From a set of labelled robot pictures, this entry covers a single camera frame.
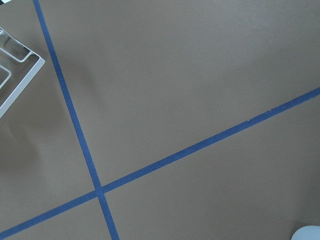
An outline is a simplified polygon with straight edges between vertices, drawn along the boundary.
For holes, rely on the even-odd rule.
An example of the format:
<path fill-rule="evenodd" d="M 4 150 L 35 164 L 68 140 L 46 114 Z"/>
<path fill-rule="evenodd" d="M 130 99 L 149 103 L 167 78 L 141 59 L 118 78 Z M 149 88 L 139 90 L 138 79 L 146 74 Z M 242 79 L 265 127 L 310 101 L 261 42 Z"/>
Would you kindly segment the light blue plastic cup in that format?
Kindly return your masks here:
<path fill-rule="evenodd" d="M 291 240 L 320 240 L 320 226 L 308 225 L 301 227 L 294 232 Z"/>

